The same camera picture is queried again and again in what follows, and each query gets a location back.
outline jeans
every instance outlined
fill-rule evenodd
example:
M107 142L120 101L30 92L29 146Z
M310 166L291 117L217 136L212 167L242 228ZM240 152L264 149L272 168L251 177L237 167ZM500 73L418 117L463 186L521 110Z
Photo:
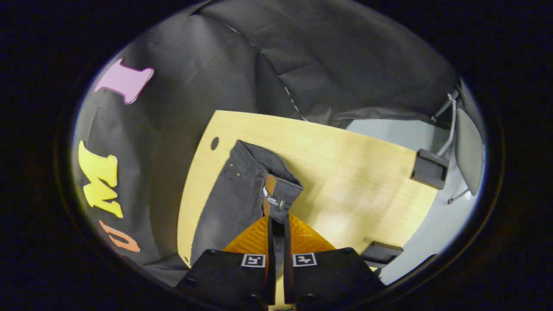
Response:
M284 222L303 186L274 152L236 141L200 215L191 265L207 249L222 250L265 213Z

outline letter m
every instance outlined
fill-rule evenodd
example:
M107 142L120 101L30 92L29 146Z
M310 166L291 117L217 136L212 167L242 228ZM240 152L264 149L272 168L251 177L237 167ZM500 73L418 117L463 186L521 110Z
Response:
M85 148L85 143L79 143L79 166L90 183L84 186L83 192L90 207L97 206L105 211L123 218L121 206L116 201L117 193L110 187L117 185L117 158L109 155L107 158L93 154Z

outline gray floor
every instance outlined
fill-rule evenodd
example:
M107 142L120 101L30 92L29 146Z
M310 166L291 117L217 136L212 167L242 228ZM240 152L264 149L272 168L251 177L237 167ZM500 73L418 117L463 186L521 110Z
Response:
M414 151L425 149L436 153L446 142L449 132L422 121L355 120L347 128L398 144ZM455 142L444 154L450 168L444 189L439 190L428 215L419 229L404 245L404 252L387 265L380 276L386 285L418 266L429 256L442 252L457 236L470 217L477 196L470 192L448 205L447 200L467 189L455 160Z

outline pink letter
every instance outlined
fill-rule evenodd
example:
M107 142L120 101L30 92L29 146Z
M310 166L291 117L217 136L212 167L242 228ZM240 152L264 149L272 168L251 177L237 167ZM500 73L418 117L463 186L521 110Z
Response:
M98 85L96 85L94 92L100 89L108 89L123 95L123 101L128 105L138 98L138 94L140 94L146 82L152 78L154 70L146 68L138 71L121 65L122 61L121 58L109 67Z

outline orange letter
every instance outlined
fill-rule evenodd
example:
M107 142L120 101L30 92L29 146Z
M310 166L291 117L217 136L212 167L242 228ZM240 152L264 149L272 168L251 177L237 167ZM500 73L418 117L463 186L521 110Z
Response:
M128 251L131 251L131 252L135 252L135 253L138 253L140 251L140 247L138 246L138 244L136 243L136 241L133 240L133 238L131 238L130 236L122 233L121 231L118 231L118 230L115 230L114 228L110 228L106 225L104 225L104 223L99 220L100 222L100 226L102 226L102 228L108 233L108 234L113 234L115 236L118 236L124 240L127 241L127 243L123 243L119 240L116 240L113 238L113 236L109 236L109 238L112 240L112 242L116 245L116 246L119 246L120 248L124 248Z

